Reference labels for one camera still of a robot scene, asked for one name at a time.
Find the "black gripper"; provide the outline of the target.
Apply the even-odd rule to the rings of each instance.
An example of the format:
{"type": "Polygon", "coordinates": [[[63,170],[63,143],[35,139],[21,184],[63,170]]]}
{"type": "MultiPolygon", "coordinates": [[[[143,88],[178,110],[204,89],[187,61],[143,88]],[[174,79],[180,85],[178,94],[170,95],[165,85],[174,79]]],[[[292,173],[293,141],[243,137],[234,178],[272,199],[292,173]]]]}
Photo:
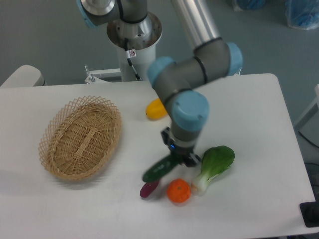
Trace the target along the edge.
{"type": "Polygon", "coordinates": [[[194,167],[201,162],[201,157],[193,151],[197,139],[182,141],[172,134],[168,126],[161,132],[161,136],[171,154],[180,159],[180,164],[184,164],[187,167],[194,167]]]}

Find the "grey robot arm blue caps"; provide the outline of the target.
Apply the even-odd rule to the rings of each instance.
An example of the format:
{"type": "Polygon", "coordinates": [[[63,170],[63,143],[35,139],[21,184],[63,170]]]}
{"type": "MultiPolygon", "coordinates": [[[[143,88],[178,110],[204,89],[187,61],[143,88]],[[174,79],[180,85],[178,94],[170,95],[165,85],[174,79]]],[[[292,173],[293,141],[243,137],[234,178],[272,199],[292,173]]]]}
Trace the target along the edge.
{"type": "Polygon", "coordinates": [[[107,25],[122,81],[150,82],[171,118],[163,141],[178,163],[192,167],[200,162],[193,150],[209,112],[207,99],[195,89],[236,74],[243,57],[236,44],[223,41],[206,1],[174,0],[172,5],[194,53],[180,63],[156,58],[162,27],[145,0],[77,1],[88,27],[107,25]]]}

